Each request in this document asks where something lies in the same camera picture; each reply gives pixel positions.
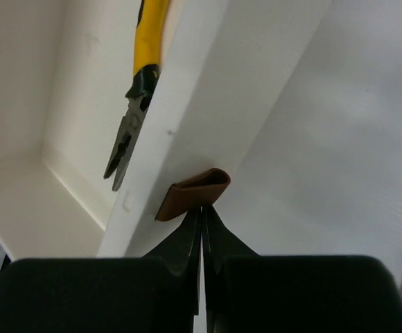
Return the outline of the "green yellow long-nose pliers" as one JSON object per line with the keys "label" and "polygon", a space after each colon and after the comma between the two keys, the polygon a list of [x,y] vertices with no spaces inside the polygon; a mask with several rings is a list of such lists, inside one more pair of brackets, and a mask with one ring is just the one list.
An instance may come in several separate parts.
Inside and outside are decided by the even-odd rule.
{"label": "green yellow long-nose pliers", "polygon": [[132,85],[128,107],[121,118],[104,179],[113,177],[118,191],[130,163],[161,70],[161,44],[170,1],[142,1],[134,38]]}

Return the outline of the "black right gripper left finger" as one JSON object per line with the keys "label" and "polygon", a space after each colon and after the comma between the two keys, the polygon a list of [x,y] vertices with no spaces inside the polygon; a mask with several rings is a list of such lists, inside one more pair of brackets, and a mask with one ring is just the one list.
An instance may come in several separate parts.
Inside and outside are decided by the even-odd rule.
{"label": "black right gripper left finger", "polygon": [[193,315],[199,314],[202,209],[189,210],[180,226],[144,255],[159,259],[183,282],[182,297]]}

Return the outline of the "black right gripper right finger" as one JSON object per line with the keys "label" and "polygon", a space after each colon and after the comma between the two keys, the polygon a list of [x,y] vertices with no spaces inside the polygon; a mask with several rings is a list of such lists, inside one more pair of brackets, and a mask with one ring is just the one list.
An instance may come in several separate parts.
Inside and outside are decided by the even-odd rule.
{"label": "black right gripper right finger", "polygon": [[202,207],[202,253],[207,331],[214,332],[216,323],[229,323],[232,296],[226,263],[259,255],[225,226],[211,205]]}

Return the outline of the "white top drawer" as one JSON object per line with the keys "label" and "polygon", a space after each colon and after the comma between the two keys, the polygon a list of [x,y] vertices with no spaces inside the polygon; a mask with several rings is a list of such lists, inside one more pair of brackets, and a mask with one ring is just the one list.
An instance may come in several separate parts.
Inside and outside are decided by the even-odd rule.
{"label": "white top drawer", "polygon": [[0,245],[13,260],[148,252],[174,182],[243,161],[329,1],[174,1],[118,191],[104,179],[138,1],[0,1]]}

